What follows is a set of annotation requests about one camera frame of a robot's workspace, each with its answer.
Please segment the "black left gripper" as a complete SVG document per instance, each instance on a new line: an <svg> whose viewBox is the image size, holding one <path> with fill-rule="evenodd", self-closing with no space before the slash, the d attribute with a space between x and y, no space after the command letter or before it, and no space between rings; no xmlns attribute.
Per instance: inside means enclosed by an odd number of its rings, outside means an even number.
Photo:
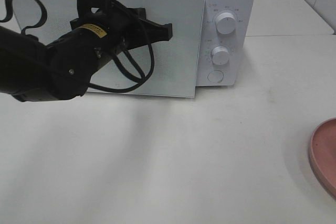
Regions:
<svg viewBox="0 0 336 224"><path fill-rule="evenodd" d="M126 49L169 41L173 24L158 24L146 18L145 8L109 6L93 13L81 7L71 21L70 61L111 61Z"/></svg>

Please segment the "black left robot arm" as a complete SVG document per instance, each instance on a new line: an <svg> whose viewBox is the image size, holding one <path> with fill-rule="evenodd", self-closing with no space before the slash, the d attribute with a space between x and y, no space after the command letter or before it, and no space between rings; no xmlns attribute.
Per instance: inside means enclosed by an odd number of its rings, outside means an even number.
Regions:
<svg viewBox="0 0 336 224"><path fill-rule="evenodd" d="M143 8L113 6L110 15L99 10L72 22L72 30L48 45L33 35L1 28L1 93L20 102L71 100L88 89L116 93L118 89L91 82L92 76L113 61L133 86L151 77L130 50L173 36L171 24L160 25L146 18Z"/></svg>

